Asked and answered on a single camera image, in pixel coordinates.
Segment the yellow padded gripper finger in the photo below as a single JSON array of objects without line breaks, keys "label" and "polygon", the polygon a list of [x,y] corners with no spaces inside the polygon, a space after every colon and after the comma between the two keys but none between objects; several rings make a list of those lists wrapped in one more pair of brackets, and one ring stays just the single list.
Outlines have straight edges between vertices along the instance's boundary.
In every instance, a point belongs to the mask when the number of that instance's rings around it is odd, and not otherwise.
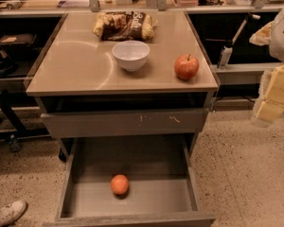
[{"label": "yellow padded gripper finger", "polygon": [[273,123],[284,112],[284,63],[265,70],[254,105],[255,123]]},{"label": "yellow padded gripper finger", "polygon": [[268,45],[271,39],[271,28],[272,22],[267,23],[250,37],[249,42],[258,46]]}]

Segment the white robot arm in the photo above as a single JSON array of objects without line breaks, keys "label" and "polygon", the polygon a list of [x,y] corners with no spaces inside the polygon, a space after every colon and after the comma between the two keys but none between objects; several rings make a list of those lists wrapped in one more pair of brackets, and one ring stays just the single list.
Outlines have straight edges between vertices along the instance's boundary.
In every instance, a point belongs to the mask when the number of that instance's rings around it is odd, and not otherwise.
[{"label": "white robot arm", "polygon": [[272,22],[254,33],[249,42],[268,45],[270,55],[281,61],[274,70],[264,71],[251,118],[254,125],[268,127],[284,112],[284,8]]}]

